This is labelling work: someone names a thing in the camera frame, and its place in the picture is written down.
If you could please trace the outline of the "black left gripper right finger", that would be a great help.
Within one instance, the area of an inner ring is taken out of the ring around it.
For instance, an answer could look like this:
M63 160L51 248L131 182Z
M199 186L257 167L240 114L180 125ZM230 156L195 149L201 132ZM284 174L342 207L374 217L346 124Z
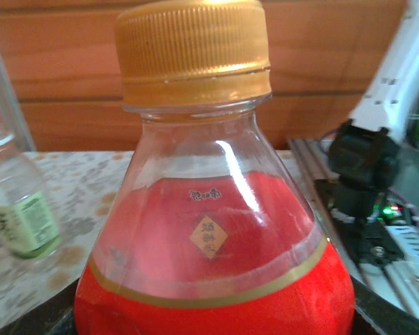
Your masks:
M419 335L419 319L384 300L351 277L355 314L351 334Z

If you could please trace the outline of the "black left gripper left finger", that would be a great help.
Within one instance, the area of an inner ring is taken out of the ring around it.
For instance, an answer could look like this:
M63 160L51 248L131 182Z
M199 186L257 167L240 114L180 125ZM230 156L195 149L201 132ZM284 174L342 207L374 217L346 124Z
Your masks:
M2 334L77 334L73 305L78 279L46 302L0 329Z

